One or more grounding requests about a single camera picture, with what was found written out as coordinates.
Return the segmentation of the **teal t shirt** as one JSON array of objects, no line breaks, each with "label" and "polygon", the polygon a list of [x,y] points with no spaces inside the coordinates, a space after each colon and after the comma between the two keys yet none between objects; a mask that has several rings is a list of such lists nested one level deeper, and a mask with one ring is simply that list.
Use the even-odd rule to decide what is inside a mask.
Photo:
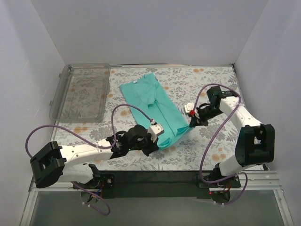
[{"label": "teal t shirt", "polygon": [[138,107],[164,128],[164,133],[158,137],[159,149],[172,146],[191,130],[153,73],[119,88],[127,104]]}]

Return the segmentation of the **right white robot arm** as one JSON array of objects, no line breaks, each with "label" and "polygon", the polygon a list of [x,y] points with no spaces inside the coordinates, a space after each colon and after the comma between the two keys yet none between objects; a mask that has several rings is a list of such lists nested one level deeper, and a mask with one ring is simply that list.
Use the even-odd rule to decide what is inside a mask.
[{"label": "right white robot arm", "polygon": [[207,85],[209,102],[197,106],[196,102],[184,106],[185,113],[191,118],[189,126],[208,126],[209,120],[224,114],[226,120],[219,126],[209,141],[211,145],[223,126],[231,121],[239,132],[235,153],[224,162],[218,163],[213,171],[200,180],[218,187],[226,186],[230,179],[243,170],[255,165],[274,161],[275,129],[270,124],[257,120],[241,103],[241,96],[234,90],[215,83]]}]

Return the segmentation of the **clear plastic bin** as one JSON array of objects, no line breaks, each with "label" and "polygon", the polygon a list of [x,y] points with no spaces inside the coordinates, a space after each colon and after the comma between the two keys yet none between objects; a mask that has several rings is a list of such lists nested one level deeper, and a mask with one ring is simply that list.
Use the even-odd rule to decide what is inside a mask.
[{"label": "clear plastic bin", "polygon": [[64,123],[101,122],[110,71],[107,63],[66,65],[50,102],[49,118]]}]

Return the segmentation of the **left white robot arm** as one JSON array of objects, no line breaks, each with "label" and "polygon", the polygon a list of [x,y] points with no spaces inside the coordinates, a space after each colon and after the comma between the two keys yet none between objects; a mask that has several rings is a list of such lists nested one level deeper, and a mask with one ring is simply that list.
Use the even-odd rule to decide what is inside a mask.
[{"label": "left white robot arm", "polygon": [[96,160],[110,160],[126,156],[130,151],[142,151],[146,156],[159,149],[157,142],[164,129],[160,124],[135,125],[117,136],[107,137],[95,144],[63,145],[47,143],[30,159],[37,188],[46,188],[58,181],[71,181],[96,188],[101,179]]}]

